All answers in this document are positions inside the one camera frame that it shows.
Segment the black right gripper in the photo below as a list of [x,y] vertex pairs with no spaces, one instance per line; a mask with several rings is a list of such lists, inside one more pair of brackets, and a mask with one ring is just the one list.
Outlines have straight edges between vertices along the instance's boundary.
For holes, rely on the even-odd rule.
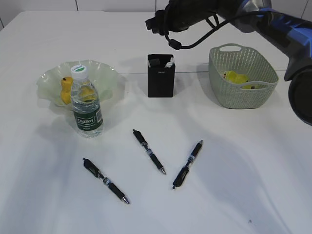
[[218,8],[216,0],[171,0],[158,17],[145,21],[147,30],[153,34],[162,34],[164,29],[172,32],[187,30],[190,26],[206,20]]

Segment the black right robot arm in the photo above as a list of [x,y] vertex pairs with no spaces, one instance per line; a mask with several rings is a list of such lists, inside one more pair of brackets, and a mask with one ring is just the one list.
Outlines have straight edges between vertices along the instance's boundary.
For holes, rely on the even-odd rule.
[[[191,45],[169,38],[210,17],[223,22]],[[272,9],[269,0],[171,0],[163,10],[146,20],[147,30],[164,36],[175,50],[188,50],[201,44],[230,23],[243,33],[256,31],[289,58],[284,76],[289,81],[288,97],[292,110],[304,123],[312,123],[312,23]]]

